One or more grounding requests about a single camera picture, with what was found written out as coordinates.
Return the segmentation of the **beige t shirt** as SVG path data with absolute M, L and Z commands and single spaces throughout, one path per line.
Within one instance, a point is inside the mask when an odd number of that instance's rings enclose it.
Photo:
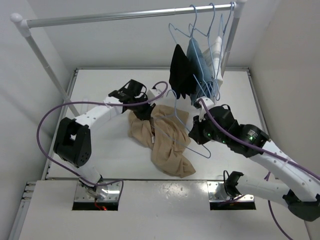
M 185 127 L 175 117 L 155 120 L 171 115 L 173 111 L 174 108 L 171 106 L 158 104 L 154 107 L 150 120 L 139 120 L 130 111 L 128 136 L 151 149 L 150 160 L 158 169 L 169 176 L 185 178 L 196 173 L 192 163 L 184 156 L 186 148 L 169 139 L 160 130 L 154 129 L 154 127 L 159 127 L 177 141 L 188 146 L 191 139 Z M 177 109 L 177 115 L 184 124 L 187 123 L 188 112 Z

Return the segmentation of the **light blue wire hanger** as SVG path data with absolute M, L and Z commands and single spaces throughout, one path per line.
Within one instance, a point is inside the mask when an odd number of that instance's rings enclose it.
M 173 106 L 173 113 L 172 114 L 169 114 L 169 115 L 165 115 L 165 116 L 161 116 L 161 117 L 157 117 L 155 118 L 155 120 L 160 120 L 160 119 L 168 119 L 168 118 L 171 118 L 171 117 L 174 117 L 176 118 L 181 124 L 182 126 L 190 133 L 191 131 L 189 130 L 189 128 L 187 127 L 187 125 L 185 123 L 183 123 L 183 121 L 178 117 L 178 114 L 177 114 L 177 101 L 178 101 L 178 98 L 177 98 L 177 94 L 176 92 L 173 90 L 173 89 L 170 89 L 167 93 L 166 93 L 166 97 L 169 95 L 169 93 L 172 93 L 173 96 L 174 96 L 174 106 Z M 201 145 L 207 152 L 208 152 L 208 156 L 188 147 L 187 145 L 181 143 L 180 141 L 176 140 L 175 138 L 171 137 L 169 134 L 165 133 L 164 130 L 162 130 L 161 128 L 159 127 L 153 127 L 154 129 L 158 129 L 161 131 L 161 133 L 163 135 L 165 135 L 166 137 L 168 137 L 170 140 L 174 141 L 175 143 L 185 147 L 186 149 L 192 151 L 193 153 L 196 153 L 197 155 L 201 156 L 201 157 L 204 157 L 205 159 L 210 159 L 211 156 L 212 156 L 212 153 L 211 151 L 206 147 L 204 146 L 203 144 Z

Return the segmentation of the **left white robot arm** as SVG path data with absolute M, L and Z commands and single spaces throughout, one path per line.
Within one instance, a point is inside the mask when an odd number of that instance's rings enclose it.
M 95 190 L 102 182 L 102 176 L 89 159 L 92 154 L 91 134 L 112 118 L 131 110 L 140 120 L 149 120 L 156 106 L 146 102 L 160 96 L 161 91 L 155 87 L 143 92 L 145 86 L 131 79 L 126 85 L 108 94 L 101 105 L 73 119 L 65 117 L 58 126 L 53 151 L 62 160 L 72 166 L 80 176 L 80 182 Z

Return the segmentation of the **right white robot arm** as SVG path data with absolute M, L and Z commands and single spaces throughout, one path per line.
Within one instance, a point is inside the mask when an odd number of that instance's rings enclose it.
M 233 171 L 223 181 L 224 194 L 230 198 L 254 195 L 284 206 L 304 221 L 317 220 L 320 217 L 319 176 L 299 166 L 257 126 L 239 124 L 228 105 L 213 106 L 205 101 L 200 98 L 196 104 L 199 114 L 194 116 L 188 136 L 199 145 L 210 141 L 226 145 L 281 180 L 281 183 L 272 183 Z

